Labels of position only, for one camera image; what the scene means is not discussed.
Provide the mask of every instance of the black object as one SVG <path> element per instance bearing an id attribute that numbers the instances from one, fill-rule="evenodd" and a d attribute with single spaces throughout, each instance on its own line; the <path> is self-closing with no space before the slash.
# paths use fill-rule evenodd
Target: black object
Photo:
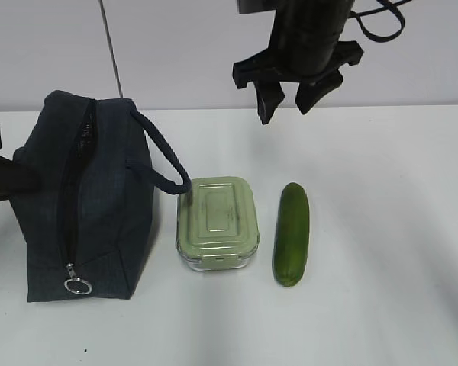
<path id="1" fill-rule="evenodd" d="M 40 179 L 37 174 L 0 156 L 0 201 L 9 199 L 12 194 L 36 191 L 39 187 Z"/>
<path id="2" fill-rule="evenodd" d="M 153 170 L 144 131 L 182 184 Z M 43 180 L 40 192 L 11 198 L 27 242 L 27 300 L 130 298 L 150 251 L 154 186 L 191 188 L 158 129 L 130 99 L 54 91 L 14 161 Z"/>
<path id="3" fill-rule="evenodd" d="M 241 14 L 276 9 L 268 48 L 233 67 L 237 88 L 254 83 L 263 124 L 269 123 L 285 97 L 280 82 L 299 84 L 295 103 L 303 114 L 341 86 L 339 68 L 358 64 L 363 55 L 357 42 L 339 41 L 348 18 L 357 19 L 363 33 L 375 42 L 389 42 L 400 35 L 405 19 L 397 7 L 411 0 L 377 1 L 383 8 L 356 13 L 351 11 L 354 0 L 238 0 Z M 375 35 L 361 21 L 362 16 L 382 10 L 391 11 L 400 21 L 400 30 L 393 35 Z"/>

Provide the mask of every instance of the glass food container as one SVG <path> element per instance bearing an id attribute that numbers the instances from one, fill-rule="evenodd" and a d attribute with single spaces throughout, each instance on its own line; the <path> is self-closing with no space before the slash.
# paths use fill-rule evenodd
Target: glass food container
<path id="1" fill-rule="evenodd" d="M 190 268 L 241 268 L 258 248 L 253 192 L 237 177 L 192 180 L 178 200 L 176 248 Z"/>

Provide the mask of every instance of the bag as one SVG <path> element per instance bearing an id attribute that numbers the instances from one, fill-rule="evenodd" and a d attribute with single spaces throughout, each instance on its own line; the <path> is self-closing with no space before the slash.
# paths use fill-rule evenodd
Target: bag
<path id="1" fill-rule="evenodd" d="M 144 131 L 182 184 L 153 170 Z M 27 301 L 131 298 L 150 251 L 153 186 L 191 188 L 158 129 L 130 99 L 54 91 L 14 161 L 42 180 L 38 193 L 11 197 L 27 242 Z"/>

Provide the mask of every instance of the white wall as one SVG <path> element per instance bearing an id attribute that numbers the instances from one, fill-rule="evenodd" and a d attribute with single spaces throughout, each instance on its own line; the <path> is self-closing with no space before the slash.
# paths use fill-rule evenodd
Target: white wall
<path id="1" fill-rule="evenodd" d="M 357 11 L 374 0 L 356 0 Z M 241 108 L 256 101 L 238 91 L 232 63 L 268 43 L 272 13 L 239 15 L 235 0 L 105 0 L 124 94 L 140 108 Z M 342 68 L 343 86 L 321 106 L 458 104 L 458 0 L 404 5 L 403 35 L 368 41 L 355 21 L 343 39 L 365 56 Z M 368 17 L 377 33 L 398 26 L 387 13 Z M 0 111 L 38 110 L 48 91 L 116 97 L 96 0 L 0 1 Z M 294 105 L 295 85 L 286 85 Z"/>

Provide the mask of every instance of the green cucumber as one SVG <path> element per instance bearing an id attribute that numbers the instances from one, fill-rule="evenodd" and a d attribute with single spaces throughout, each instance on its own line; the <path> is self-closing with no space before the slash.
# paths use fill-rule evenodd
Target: green cucumber
<path id="1" fill-rule="evenodd" d="M 282 286 L 295 286 L 307 263 L 310 213 L 305 189 L 289 183 L 280 198 L 273 252 L 273 274 Z"/>

